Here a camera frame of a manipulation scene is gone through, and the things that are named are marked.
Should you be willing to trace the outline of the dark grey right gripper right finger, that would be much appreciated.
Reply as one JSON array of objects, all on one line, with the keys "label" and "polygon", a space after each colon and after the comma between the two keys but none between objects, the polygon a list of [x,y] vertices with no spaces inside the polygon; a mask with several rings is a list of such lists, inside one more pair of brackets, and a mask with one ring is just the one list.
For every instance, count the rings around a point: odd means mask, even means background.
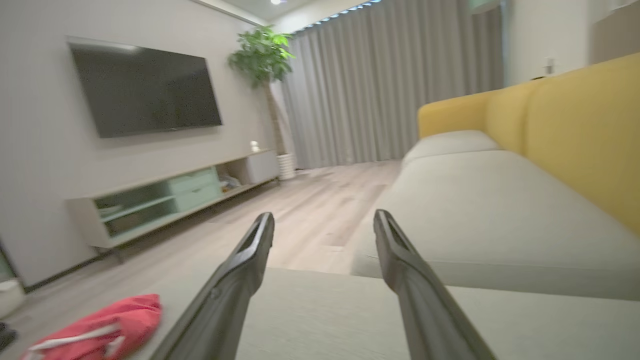
[{"label": "dark grey right gripper right finger", "polygon": [[388,210],[374,214],[382,278],[396,294],[412,360],[494,360],[487,342]]}]

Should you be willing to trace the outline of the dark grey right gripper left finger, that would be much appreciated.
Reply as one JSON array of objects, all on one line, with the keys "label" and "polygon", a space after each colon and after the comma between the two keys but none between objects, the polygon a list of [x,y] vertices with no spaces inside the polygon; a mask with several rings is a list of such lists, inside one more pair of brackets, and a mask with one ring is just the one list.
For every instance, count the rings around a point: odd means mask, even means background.
[{"label": "dark grey right gripper left finger", "polygon": [[274,214],[259,214],[186,307],[151,359],[235,359],[250,300],[265,277],[274,232]]}]

